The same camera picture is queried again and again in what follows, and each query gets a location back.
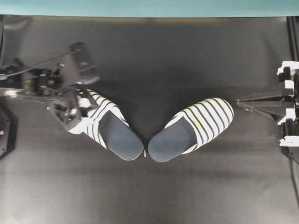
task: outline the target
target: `black mat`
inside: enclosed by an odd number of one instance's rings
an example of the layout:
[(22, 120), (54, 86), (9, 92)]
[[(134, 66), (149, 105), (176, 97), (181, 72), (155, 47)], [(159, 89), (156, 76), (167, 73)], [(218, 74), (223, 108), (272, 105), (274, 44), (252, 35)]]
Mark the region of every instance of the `black mat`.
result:
[(181, 109), (210, 97), (235, 118), (195, 153), (122, 161), (65, 133), (44, 105), (8, 102), (15, 150), (0, 160), (0, 221), (40, 224), (296, 224), (299, 209), (279, 128), (235, 106), (275, 84), (291, 60), (286, 18), (6, 17), (1, 63), (33, 64), (83, 41), (114, 101), (147, 144)]

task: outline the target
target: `slipper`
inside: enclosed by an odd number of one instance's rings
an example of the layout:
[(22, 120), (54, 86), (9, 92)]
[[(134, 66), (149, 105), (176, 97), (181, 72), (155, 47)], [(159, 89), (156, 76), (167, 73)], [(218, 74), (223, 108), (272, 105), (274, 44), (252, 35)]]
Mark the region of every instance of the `slipper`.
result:
[(216, 138), (233, 120), (231, 105), (210, 98), (177, 113), (149, 142), (149, 154), (157, 162), (195, 151)]
[[(82, 118), (83, 122), (70, 132), (86, 133), (105, 149), (109, 149), (124, 160), (138, 158), (144, 150), (143, 143), (131, 130), (119, 107), (94, 91), (88, 90), (88, 92), (98, 106), (89, 111), (88, 117)], [(80, 98), (80, 96), (78, 98), (81, 107), (80, 103), (87, 99)]]

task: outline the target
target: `black cable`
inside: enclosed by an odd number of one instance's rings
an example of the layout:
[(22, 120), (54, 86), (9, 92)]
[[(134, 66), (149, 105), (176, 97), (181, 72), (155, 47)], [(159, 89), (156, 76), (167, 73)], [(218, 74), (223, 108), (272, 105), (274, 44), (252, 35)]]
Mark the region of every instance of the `black cable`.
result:
[(67, 55), (67, 54), (69, 54), (69, 52), (64, 52), (64, 53), (62, 53), (62, 54), (60, 54), (60, 55), (57, 55), (57, 56), (55, 56), (55, 57), (53, 57), (53, 58), (50, 58), (50, 59), (47, 59), (47, 60), (45, 60), (45, 61), (36, 63), (36, 64), (34, 64), (34, 65), (31, 65), (30, 67), (27, 67), (27, 68), (24, 69), (24, 70), (21, 70), (21, 71), (12, 73), (12, 74), (0, 74), (0, 78), (1, 78), (1, 77), (15, 76), (15, 75), (24, 73), (24, 72), (26, 72), (26, 71), (30, 71), (30, 70), (32, 70), (32, 69), (35, 69), (37, 66), (39, 66), (39, 65), (41, 65), (41, 64), (48, 63), (48, 62), (50, 62), (50, 61), (52, 61), (52, 60), (54, 60), (54, 59), (56, 59), (56, 58), (62, 57), (62, 56)]

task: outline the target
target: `black stripe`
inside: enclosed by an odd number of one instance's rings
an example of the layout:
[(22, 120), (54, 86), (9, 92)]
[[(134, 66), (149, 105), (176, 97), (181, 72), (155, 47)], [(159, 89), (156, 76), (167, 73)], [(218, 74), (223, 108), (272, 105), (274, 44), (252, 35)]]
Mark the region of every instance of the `black stripe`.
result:
[(183, 111), (183, 112), (186, 114), (187, 118), (189, 118), (189, 120), (192, 122), (192, 124), (193, 124), (193, 125), (195, 126), (195, 128), (197, 129), (197, 131), (198, 131), (198, 133), (199, 133), (199, 136), (200, 136), (200, 138), (201, 138), (201, 143), (202, 143), (202, 145), (203, 145), (203, 144), (204, 144), (204, 140), (203, 140), (203, 138), (202, 138), (202, 136), (201, 136), (201, 133), (199, 132), (197, 126), (196, 126), (195, 123), (190, 119), (190, 117), (189, 117), (189, 115), (186, 113), (186, 111)]
[(187, 108), (187, 110), (191, 111), (191, 113), (193, 114), (193, 116), (195, 117), (195, 119), (198, 121), (198, 123), (200, 124), (200, 126), (202, 127), (202, 129), (204, 130), (204, 132), (206, 133), (206, 138), (207, 138), (207, 142), (210, 140), (209, 135), (206, 132), (206, 129), (204, 128), (204, 126), (202, 125), (202, 123), (199, 121), (199, 119), (196, 117), (196, 115), (194, 114), (194, 112), (190, 109)]
[(96, 98), (96, 99), (95, 99), (95, 102), (97, 102), (97, 101), (98, 101), (98, 99), (100, 99), (101, 97), (102, 97), (102, 96), (99, 96), (98, 98)]
[(226, 118), (228, 119), (228, 125), (229, 125), (230, 121), (229, 121), (229, 118), (228, 118), (228, 114), (225, 112), (224, 108), (221, 106), (221, 104), (218, 102), (218, 100), (216, 100), (214, 98), (211, 98), (211, 99), (214, 100), (219, 105), (219, 107), (222, 109), (222, 111), (224, 112)]
[(99, 107), (97, 108), (97, 110), (92, 114), (92, 116), (90, 116), (91, 118), (95, 115), (95, 113), (100, 109), (100, 107), (102, 106), (102, 104), (103, 104), (103, 102), (105, 102), (107, 99), (104, 99), (101, 103), (100, 103), (100, 105), (99, 105)]
[[(93, 125), (94, 125), (94, 123), (93, 123)], [(93, 126), (92, 126), (92, 131), (93, 131)], [(93, 140), (95, 140), (94, 131), (93, 131)]]
[(204, 104), (202, 104), (202, 103), (199, 103), (199, 104), (202, 105), (202, 106), (205, 108), (206, 112), (210, 115), (210, 117), (212, 118), (213, 122), (214, 122), (214, 123), (216, 124), (216, 126), (217, 126), (218, 134), (220, 134), (220, 128), (219, 128), (219, 126), (218, 126), (218, 124), (217, 124), (215, 118), (212, 116), (211, 112), (209, 112), (209, 110), (207, 109), (207, 107), (206, 107)]
[(226, 106), (228, 106), (230, 112), (232, 113), (232, 117), (234, 117), (234, 112), (233, 112), (233, 110), (230, 108), (228, 102), (227, 102), (226, 100), (224, 100), (224, 99), (223, 99), (222, 101), (226, 104)]
[(95, 118), (95, 120), (100, 116), (100, 114), (105, 110), (105, 108), (109, 105), (109, 104), (111, 104), (112, 102), (109, 102), (109, 103), (107, 103), (106, 104), (106, 106), (104, 106), (104, 108), (99, 112), (99, 114), (98, 114), (98, 116)]
[(204, 102), (207, 102), (214, 109), (214, 111), (216, 112), (216, 114), (218, 115), (219, 119), (221, 120), (221, 122), (223, 124), (223, 130), (224, 130), (225, 129), (224, 121), (223, 121), (222, 117), (220, 116), (220, 114), (218, 113), (218, 111), (216, 110), (216, 108), (214, 107), (214, 105), (211, 104), (211, 102), (209, 102), (207, 100), (204, 100)]
[(203, 113), (200, 111), (200, 109), (196, 106), (196, 105), (193, 105), (197, 110), (198, 112), (201, 114), (201, 116), (203, 117), (203, 119), (205, 120), (205, 122), (207, 123), (207, 125), (209, 125), (212, 133), (213, 133), (213, 138), (215, 137), (215, 133), (214, 133), (214, 130), (212, 128), (212, 126), (209, 124), (209, 122), (207, 121), (206, 117), (203, 115)]

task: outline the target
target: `white and black stripes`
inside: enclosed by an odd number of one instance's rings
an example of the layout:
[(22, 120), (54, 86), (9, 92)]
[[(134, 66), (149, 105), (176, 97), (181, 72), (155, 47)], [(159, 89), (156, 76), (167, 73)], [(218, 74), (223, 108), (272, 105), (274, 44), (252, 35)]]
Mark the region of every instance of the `white and black stripes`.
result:
[(88, 113), (88, 117), (92, 119), (92, 123), (90, 123), (86, 130), (84, 131), (89, 137), (94, 139), (96, 142), (101, 144), (104, 148), (107, 148), (100, 132), (99, 132), (99, 121), (102, 117), (108, 112), (111, 111), (116, 117), (118, 117), (125, 125), (128, 125), (126, 120), (124, 119), (121, 111), (119, 110), (118, 106), (111, 102), (110, 100), (100, 96), (96, 92), (89, 91), (89, 94), (98, 104), (98, 108), (90, 111)]
[(165, 128), (184, 117), (193, 127), (197, 138), (197, 145), (193, 146), (192, 150), (187, 150), (190, 152), (210, 142), (223, 132), (232, 122), (233, 116), (233, 108), (226, 100), (210, 98), (177, 113)]

